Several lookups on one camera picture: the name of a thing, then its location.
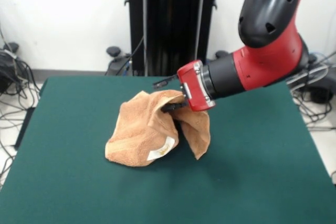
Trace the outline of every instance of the brown towel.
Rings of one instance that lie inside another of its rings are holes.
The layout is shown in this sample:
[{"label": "brown towel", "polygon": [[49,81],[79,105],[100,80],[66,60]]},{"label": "brown towel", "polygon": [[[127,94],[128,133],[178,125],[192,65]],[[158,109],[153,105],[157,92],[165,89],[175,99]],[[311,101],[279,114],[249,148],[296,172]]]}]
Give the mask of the brown towel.
[{"label": "brown towel", "polygon": [[105,157],[127,166],[146,166],[178,145],[173,119],[180,122],[195,158],[199,159],[210,144],[207,112],[193,112],[189,107],[163,113],[167,103],[184,100],[176,90],[138,93],[120,107],[116,127],[105,146]]}]

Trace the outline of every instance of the black stand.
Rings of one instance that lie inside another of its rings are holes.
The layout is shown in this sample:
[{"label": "black stand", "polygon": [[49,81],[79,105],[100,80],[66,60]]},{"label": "black stand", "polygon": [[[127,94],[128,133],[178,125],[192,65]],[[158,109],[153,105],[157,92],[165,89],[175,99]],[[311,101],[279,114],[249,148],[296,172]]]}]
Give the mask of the black stand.
[{"label": "black stand", "polygon": [[138,76],[170,76],[192,60],[206,61],[215,0],[128,0],[133,71]]}]

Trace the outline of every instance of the table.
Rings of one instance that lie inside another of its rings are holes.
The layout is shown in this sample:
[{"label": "table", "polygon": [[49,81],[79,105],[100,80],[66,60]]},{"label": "table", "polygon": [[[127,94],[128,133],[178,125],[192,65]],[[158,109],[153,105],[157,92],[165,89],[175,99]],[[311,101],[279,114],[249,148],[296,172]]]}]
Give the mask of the table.
[{"label": "table", "polygon": [[155,80],[50,78],[0,193],[0,223],[336,221],[336,190],[284,83],[217,101],[199,161],[181,137],[148,167],[108,162],[120,104]]}]

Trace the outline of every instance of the cable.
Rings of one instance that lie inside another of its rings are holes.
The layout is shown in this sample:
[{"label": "cable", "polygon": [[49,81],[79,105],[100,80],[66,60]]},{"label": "cable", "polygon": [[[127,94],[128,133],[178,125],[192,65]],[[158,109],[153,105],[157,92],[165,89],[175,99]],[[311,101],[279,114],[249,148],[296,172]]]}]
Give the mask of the cable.
[{"label": "cable", "polygon": [[2,33],[1,22],[0,22],[0,36],[1,36],[1,39],[3,40],[4,44],[9,48],[9,50],[10,50],[11,52],[13,52],[12,47],[10,46],[10,44],[7,43],[7,41],[6,41],[6,39],[5,39],[5,36],[4,36],[4,34]]},{"label": "cable", "polygon": [[331,54],[329,54],[327,57],[325,57],[324,59],[317,61],[316,63],[314,63],[314,65],[318,65],[319,63],[322,63],[326,60],[329,60],[331,57],[333,57],[334,55],[336,55],[336,51],[332,52]]},{"label": "cable", "polygon": [[135,53],[139,50],[141,44],[143,43],[143,36],[142,39],[140,40],[139,44],[137,45],[137,47],[135,48],[135,50],[133,51],[133,53],[131,54],[131,56],[128,58],[128,60],[121,66],[121,68],[118,70],[118,72],[115,74],[116,76],[121,72],[121,70],[130,62],[130,60],[132,60],[133,56],[135,55]]},{"label": "cable", "polygon": [[305,86],[307,86],[308,84],[312,84],[312,83],[314,83],[314,82],[317,82],[317,81],[323,79],[324,77],[327,76],[328,72],[329,72],[329,68],[326,68],[326,69],[325,69],[325,72],[324,72],[321,76],[319,76],[319,77],[317,77],[317,78],[315,78],[315,79],[313,79],[313,80],[310,80],[310,81],[308,81],[307,83],[302,83],[302,84],[299,84],[299,85],[297,85],[297,86],[291,88],[291,89],[290,89],[290,92],[294,92],[295,90],[300,89],[300,88],[302,88],[302,87],[305,87]]},{"label": "cable", "polygon": [[296,78],[293,78],[293,79],[290,79],[290,80],[286,81],[286,84],[292,84],[293,82],[296,82],[296,81],[302,79],[303,77],[306,77],[309,74],[316,73],[320,70],[327,69],[327,68],[330,68],[330,67],[328,67],[327,65],[323,65],[322,67],[315,68],[315,69],[313,69],[313,70],[311,70],[307,73],[301,73]]}]

